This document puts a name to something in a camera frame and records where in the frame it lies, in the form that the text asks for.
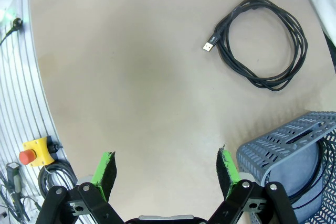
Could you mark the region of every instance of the ribbed metal surface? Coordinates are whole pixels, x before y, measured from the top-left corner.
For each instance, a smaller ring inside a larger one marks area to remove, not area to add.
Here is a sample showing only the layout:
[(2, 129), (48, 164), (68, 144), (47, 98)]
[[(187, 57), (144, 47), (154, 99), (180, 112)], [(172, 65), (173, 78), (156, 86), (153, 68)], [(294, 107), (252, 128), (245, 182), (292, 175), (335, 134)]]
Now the ribbed metal surface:
[[(59, 142), (39, 74), (29, 0), (17, 0), (17, 16), (23, 20), (24, 28), (12, 33), (0, 47), (0, 169), (4, 174), (7, 163), (19, 162), (24, 142), (44, 136)], [(11, 26), (1, 28), (0, 39)], [(66, 159), (63, 149), (57, 155)], [(39, 171), (39, 167), (21, 167), (24, 195), (40, 195)], [(81, 223), (93, 223), (87, 217), (82, 220)]]

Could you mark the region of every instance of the bolt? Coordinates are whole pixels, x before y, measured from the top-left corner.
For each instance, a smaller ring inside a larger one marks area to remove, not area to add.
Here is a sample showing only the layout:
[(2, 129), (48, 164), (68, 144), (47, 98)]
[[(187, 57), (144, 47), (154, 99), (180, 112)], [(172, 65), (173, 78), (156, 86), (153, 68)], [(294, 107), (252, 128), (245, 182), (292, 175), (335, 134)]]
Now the bolt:
[(84, 190), (84, 191), (88, 191), (89, 189), (90, 189), (90, 187), (89, 187), (88, 185), (83, 186), (83, 190)]
[(249, 187), (250, 187), (250, 183), (247, 182), (247, 181), (245, 181), (245, 182), (243, 182), (242, 186), (243, 186), (244, 188), (249, 188)]
[(277, 186), (276, 186), (275, 184), (272, 184), (272, 185), (270, 185), (270, 186), (269, 186), (269, 188), (271, 188), (271, 190), (273, 190), (273, 191), (274, 191), (274, 190), (276, 190), (276, 189), (277, 189)]

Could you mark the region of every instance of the tabletop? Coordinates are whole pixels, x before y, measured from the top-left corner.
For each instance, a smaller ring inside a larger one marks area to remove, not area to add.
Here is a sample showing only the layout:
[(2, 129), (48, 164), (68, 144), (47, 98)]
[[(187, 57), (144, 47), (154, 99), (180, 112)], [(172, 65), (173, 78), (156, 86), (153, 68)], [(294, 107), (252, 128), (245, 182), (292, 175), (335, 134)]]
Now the tabletop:
[[(301, 70), (280, 92), (258, 89), (203, 46), (242, 0), (30, 0), (41, 79), (78, 177), (116, 151), (110, 203), (124, 219), (193, 214), (222, 202), (216, 153), (307, 110), (336, 110), (336, 76), (309, 0), (270, 0), (308, 41)], [(286, 68), (293, 45), (273, 13), (239, 15), (235, 57), (261, 76)]]

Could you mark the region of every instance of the coiled black cable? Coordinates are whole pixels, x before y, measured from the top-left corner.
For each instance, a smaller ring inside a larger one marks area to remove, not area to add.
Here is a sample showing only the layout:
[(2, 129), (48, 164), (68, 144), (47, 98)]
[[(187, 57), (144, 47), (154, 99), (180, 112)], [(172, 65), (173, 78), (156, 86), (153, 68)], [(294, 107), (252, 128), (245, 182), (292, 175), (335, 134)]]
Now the coiled black cable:
[(56, 161), (48, 166), (44, 166), (38, 174), (38, 187), (41, 195), (46, 198), (50, 188), (55, 186), (55, 176), (59, 177), (68, 190), (75, 187), (77, 178), (68, 163), (62, 161)]
[[(229, 29), (232, 21), (243, 12), (250, 9), (267, 8), (274, 12), (289, 31), (294, 44), (293, 60), (282, 73), (272, 77), (259, 77), (249, 68), (235, 59), (229, 44)], [(224, 17), (216, 26), (212, 37), (204, 49), (210, 51), (217, 44), (218, 51), (224, 62), (238, 74), (246, 77), (254, 86), (271, 91), (283, 89), (300, 70), (306, 58), (308, 43), (302, 27), (293, 15), (278, 7), (269, 0), (244, 0), (234, 10)]]

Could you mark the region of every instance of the perforated basket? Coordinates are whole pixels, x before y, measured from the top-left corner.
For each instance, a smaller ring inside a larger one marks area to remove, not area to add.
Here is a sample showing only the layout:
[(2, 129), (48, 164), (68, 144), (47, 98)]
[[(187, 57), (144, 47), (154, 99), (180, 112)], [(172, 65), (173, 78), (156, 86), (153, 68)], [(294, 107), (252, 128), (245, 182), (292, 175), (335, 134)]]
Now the perforated basket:
[[(317, 163), (316, 142), (323, 137), (329, 141), (336, 150), (336, 112), (309, 112), (247, 144), (239, 147), (237, 161), (241, 172), (251, 173), (256, 182), (264, 186), (270, 180), (270, 173), (291, 173), (302, 187), (306, 182), (302, 181), (303, 173), (310, 173)], [(327, 150), (323, 145), (323, 166), (327, 162)], [(295, 164), (302, 163), (299, 170), (292, 170)], [(296, 210), (296, 215), (301, 223), (333, 223), (336, 224), (336, 178), (335, 171), (332, 173), (329, 165), (323, 173), (322, 180), (311, 190), (312, 197), (320, 191), (331, 179), (320, 198), (312, 204)], [(291, 195), (284, 185), (287, 194)], [(252, 224), (259, 223), (255, 215), (251, 215)]]

